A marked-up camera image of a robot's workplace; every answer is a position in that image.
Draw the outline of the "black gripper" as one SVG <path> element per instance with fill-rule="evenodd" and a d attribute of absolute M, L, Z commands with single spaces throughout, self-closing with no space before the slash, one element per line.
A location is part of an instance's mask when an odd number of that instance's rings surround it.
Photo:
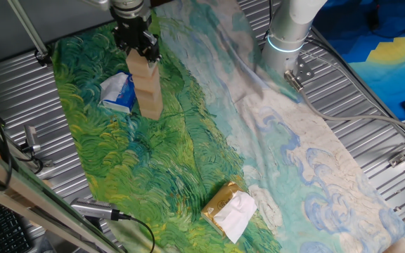
<path fill-rule="evenodd" d="M 149 62 L 159 61 L 161 55 L 158 37 L 148 31 L 152 22 L 150 15 L 135 18 L 115 16 L 115 21 L 117 27 L 112 30 L 112 35 L 119 50 L 128 53 L 130 48 L 134 48 L 139 53 L 146 53 Z"/>

